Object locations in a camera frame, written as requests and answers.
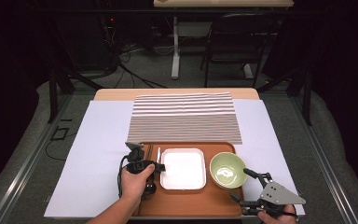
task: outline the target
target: brown tray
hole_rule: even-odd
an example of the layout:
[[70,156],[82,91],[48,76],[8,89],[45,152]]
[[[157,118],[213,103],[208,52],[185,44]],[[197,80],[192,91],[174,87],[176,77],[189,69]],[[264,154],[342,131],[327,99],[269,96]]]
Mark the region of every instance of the brown tray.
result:
[[[240,206],[232,201],[228,189],[215,185],[209,172],[209,164],[214,155],[220,152],[235,153],[230,143],[221,142],[145,142],[145,158],[155,161],[160,152],[167,148],[198,148],[205,157],[206,184],[202,189],[165,189],[159,184],[156,175],[156,193],[148,195],[135,210],[135,217],[239,217]],[[233,189],[243,198],[241,187]]]

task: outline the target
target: light green bowl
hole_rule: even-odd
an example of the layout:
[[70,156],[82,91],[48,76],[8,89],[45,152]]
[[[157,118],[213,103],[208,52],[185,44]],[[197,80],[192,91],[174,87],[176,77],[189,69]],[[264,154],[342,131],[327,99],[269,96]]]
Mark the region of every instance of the light green bowl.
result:
[[234,153],[216,154],[210,163],[209,171],[213,182],[223,189],[235,189],[245,183],[248,175],[243,172],[245,162]]

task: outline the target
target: square white plate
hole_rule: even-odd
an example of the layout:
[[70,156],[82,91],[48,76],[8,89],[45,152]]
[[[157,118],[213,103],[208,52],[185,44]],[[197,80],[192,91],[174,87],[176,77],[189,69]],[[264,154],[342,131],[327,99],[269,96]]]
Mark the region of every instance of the square white plate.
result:
[[205,159],[198,148],[168,148],[161,155],[165,172],[160,184],[165,189],[202,189],[206,184]]

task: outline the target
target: striped cloth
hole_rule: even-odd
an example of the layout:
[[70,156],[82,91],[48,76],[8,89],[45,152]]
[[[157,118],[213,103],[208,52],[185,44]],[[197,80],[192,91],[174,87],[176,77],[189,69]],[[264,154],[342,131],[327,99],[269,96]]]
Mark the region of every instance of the striped cloth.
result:
[[229,92],[138,96],[128,141],[242,144]]

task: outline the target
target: table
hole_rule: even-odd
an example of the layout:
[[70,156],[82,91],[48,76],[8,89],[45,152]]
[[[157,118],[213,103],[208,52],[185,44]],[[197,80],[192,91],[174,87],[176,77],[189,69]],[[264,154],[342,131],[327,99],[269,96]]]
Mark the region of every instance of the table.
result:
[[[234,146],[237,155],[245,160],[249,168],[258,173],[271,172],[275,181],[296,192],[269,115],[256,90],[102,89],[89,104],[45,217],[95,217],[118,199],[118,165],[121,158],[129,153],[124,142],[129,131],[133,100],[136,96],[214,92],[230,92],[233,97],[244,143]],[[242,191],[246,200],[256,200],[262,187],[258,180],[249,179],[242,186]],[[305,215],[302,205],[297,205],[296,210],[300,216]]]
[[[154,0],[153,4],[154,7],[291,7],[294,2],[293,0]],[[177,17],[173,17],[172,79],[179,78],[179,36],[206,36],[210,26],[211,22],[181,24]]]

